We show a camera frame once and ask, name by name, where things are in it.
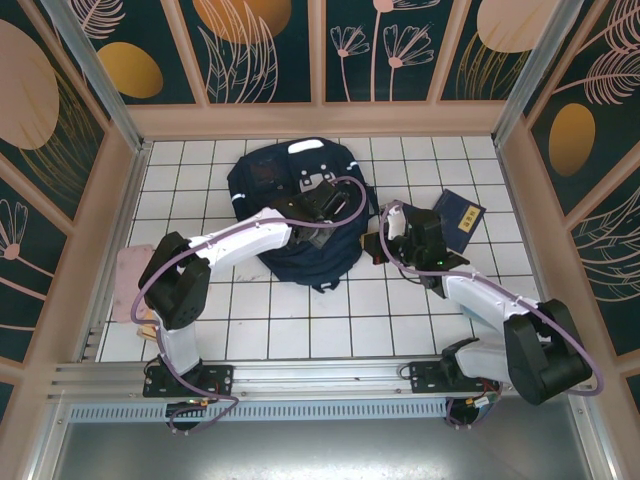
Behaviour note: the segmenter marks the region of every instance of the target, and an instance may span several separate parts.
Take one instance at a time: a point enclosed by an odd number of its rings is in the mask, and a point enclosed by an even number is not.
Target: gray metal floor
[[[506,398],[471,431],[442,419],[225,422],[193,437],[161,424],[73,424],[56,479],[581,480],[566,397]]]

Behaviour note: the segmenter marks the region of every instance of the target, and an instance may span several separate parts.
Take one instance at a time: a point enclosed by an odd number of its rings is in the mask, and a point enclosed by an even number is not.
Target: black backpack
[[[306,141],[313,141],[309,144],[318,147],[289,153],[289,146]],[[238,160],[227,181],[236,218],[242,221],[270,206],[276,199],[312,189],[323,179],[342,176],[354,177],[366,185],[358,163],[346,147],[314,137],[270,145],[248,153]],[[349,195],[349,202],[334,221],[354,213],[361,202],[361,193],[356,185],[342,182],[337,184],[337,188]],[[324,293],[324,288],[335,289],[339,278],[360,258],[360,237],[367,232],[369,219],[378,212],[375,191],[369,186],[366,189],[369,208],[365,208],[351,223],[337,228],[322,249],[303,242],[262,253],[260,260],[283,282],[310,285],[320,293]]]

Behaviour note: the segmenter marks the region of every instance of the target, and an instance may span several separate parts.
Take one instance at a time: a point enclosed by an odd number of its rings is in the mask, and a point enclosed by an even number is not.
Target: grid tile
[[[340,141],[359,160],[366,180],[371,185],[377,180],[381,204],[399,199],[432,208],[444,185],[487,208],[463,255],[514,293],[538,298],[488,137]],[[192,237],[235,224],[226,177],[245,151],[273,142],[157,143],[130,228],[130,245],[155,246],[167,231]],[[377,222],[370,221],[369,231],[377,231]],[[325,294],[278,281],[257,258],[216,270],[210,281],[207,304],[196,323],[205,360],[429,355],[473,333],[481,338],[492,334],[479,325],[472,330],[456,304],[406,282],[394,266],[374,266],[366,253],[339,287]],[[157,355],[155,342],[138,337],[136,330],[133,324],[109,322],[101,340],[102,361]]]

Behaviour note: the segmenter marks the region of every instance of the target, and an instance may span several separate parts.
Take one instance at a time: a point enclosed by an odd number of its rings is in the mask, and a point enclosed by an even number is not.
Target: purple cable
[[[299,227],[310,227],[310,228],[337,228],[337,227],[341,227],[343,225],[346,225],[349,222],[352,222],[353,220],[358,218],[358,216],[362,213],[362,211],[367,206],[367,191],[364,188],[364,185],[362,185],[362,183],[360,183],[354,177],[348,177],[348,176],[338,177],[338,178],[336,178],[335,180],[332,181],[332,183],[340,183],[340,182],[353,182],[360,189],[360,194],[361,194],[361,197],[362,197],[362,199],[360,201],[360,205],[358,206],[358,209],[353,214],[351,214],[347,218],[345,218],[344,220],[340,220],[340,221],[335,222],[335,223],[311,223],[311,222],[303,222],[301,220],[292,220],[292,219],[288,219],[288,218],[266,218],[264,220],[257,220],[255,223],[249,223],[249,224],[245,224],[245,225],[236,226],[234,228],[231,228],[231,229],[227,230],[226,232],[221,233],[217,237],[212,238],[211,240],[207,240],[205,242],[202,242],[201,244],[196,245],[195,247],[192,247],[192,248],[186,250],[185,252],[182,252],[179,255],[176,255],[175,257],[171,258],[171,260],[169,260],[167,263],[162,265],[162,267],[160,267],[153,275],[151,275],[149,280],[147,280],[147,282],[140,289],[140,292],[138,292],[138,295],[136,295],[136,298],[133,301],[133,305],[131,306],[131,321],[133,323],[138,324],[138,325],[153,325],[153,326],[156,327],[156,340],[158,342],[158,349],[160,350],[160,356],[163,359],[163,361],[164,361],[165,365],[167,366],[167,368],[169,369],[169,371],[171,372],[171,374],[176,378],[176,380],[178,382],[180,382],[184,387],[186,387],[189,390],[197,393],[198,395],[203,396],[204,398],[213,399],[213,400],[229,400],[229,401],[232,402],[232,404],[229,407],[225,408],[215,418],[213,418],[213,419],[211,419],[211,420],[209,420],[207,422],[200,423],[199,425],[197,425],[196,427],[192,428],[191,430],[189,430],[187,432],[182,432],[183,435],[188,435],[189,434],[188,432],[196,433],[196,432],[198,432],[200,430],[204,430],[205,428],[208,428],[211,425],[215,424],[218,420],[220,420],[227,413],[229,413],[233,408],[235,408],[238,405],[240,400],[237,397],[233,397],[233,396],[219,395],[217,393],[216,394],[212,394],[211,392],[208,392],[206,390],[202,390],[202,389],[200,389],[200,388],[198,388],[198,387],[196,387],[194,385],[191,385],[189,382],[184,380],[178,374],[178,372],[176,371],[175,367],[173,366],[173,364],[169,360],[169,357],[167,356],[166,349],[164,348],[164,344],[162,343],[162,336],[160,335],[160,328],[159,328],[160,323],[158,321],[156,321],[156,320],[144,320],[144,319],[138,318],[137,311],[138,311],[138,306],[140,305],[140,302],[142,302],[142,299],[147,294],[147,292],[149,291],[151,286],[158,280],[158,278],[160,278],[162,276],[162,274],[164,274],[167,270],[169,270],[175,264],[177,264],[178,262],[180,262],[184,258],[187,258],[188,256],[190,256],[190,255],[192,255],[192,254],[194,254],[196,252],[199,252],[200,250],[203,250],[204,248],[212,247],[213,245],[218,243],[220,240],[228,238],[231,235],[234,235],[234,234],[236,234],[238,232],[242,232],[242,231],[248,230],[250,228],[260,227],[261,225],[268,225],[270,223],[286,223],[287,225],[295,225],[295,226],[299,226]],[[171,428],[172,428],[172,431],[173,431],[174,434],[176,434],[176,433],[178,433],[180,431],[177,430],[175,427],[173,427],[173,419],[175,419],[175,417],[177,415],[179,415],[181,413],[184,413],[186,411],[191,411],[191,410],[194,410],[194,407],[186,407],[186,408],[177,410],[176,412],[174,412],[172,417],[169,419],[170,420],[169,424],[172,426]]]
[[[485,277],[483,277],[481,275],[478,275],[478,274],[468,273],[468,272],[427,272],[427,271],[423,271],[423,270],[414,270],[413,268],[405,267],[402,263],[400,263],[398,260],[393,258],[393,256],[391,255],[391,252],[389,251],[389,247],[387,246],[387,242],[386,242],[386,239],[384,237],[384,228],[382,228],[382,226],[387,221],[387,217],[389,216],[389,212],[391,211],[391,209],[393,209],[395,207],[402,208],[402,205],[403,205],[403,203],[401,201],[399,201],[399,200],[395,200],[395,201],[387,204],[387,207],[385,208],[384,212],[382,213],[382,216],[380,217],[380,243],[382,244],[382,250],[384,251],[385,255],[387,256],[387,258],[389,259],[389,261],[393,265],[395,265],[400,270],[402,270],[402,271],[404,271],[406,273],[411,273],[413,275],[418,275],[418,276],[426,276],[426,277],[456,276],[456,277],[470,278],[472,280],[476,280],[476,281],[479,281],[480,283],[483,283],[483,284],[487,285],[488,287],[494,289],[498,293],[503,294],[504,296],[506,296],[512,302],[515,302],[517,305],[521,305],[524,308],[526,308],[527,310],[529,310],[536,317],[538,317],[540,320],[542,320],[543,323],[545,323],[546,325],[549,325],[556,332],[558,332],[562,336],[562,338],[564,338],[573,348],[576,349],[576,351],[580,354],[580,356],[584,359],[584,361],[587,362],[587,364],[589,365],[589,367],[593,371],[593,374],[595,375],[596,380],[597,380],[596,388],[594,388],[593,390],[574,390],[574,389],[571,389],[571,390],[567,390],[567,393],[570,393],[572,395],[580,395],[580,396],[583,396],[583,397],[593,397],[595,395],[598,395],[600,392],[602,392],[602,390],[604,390],[604,377],[602,375],[602,372],[600,371],[600,369],[596,365],[596,362],[591,358],[591,356],[587,353],[587,351],[582,347],[582,345],[580,345],[560,325],[558,325],[556,322],[554,322],[551,318],[549,318],[544,313],[538,311],[538,309],[535,306],[529,305],[527,302],[523,301],[521,297],[519,297],[517,295],[514,295],[513,293],[511,293],[509,290],[507,290],[506,288],[502,287],[501,285],[498,285],[498,284],[492,282],[491,280],[489,280],[488,278],[485,278]]]

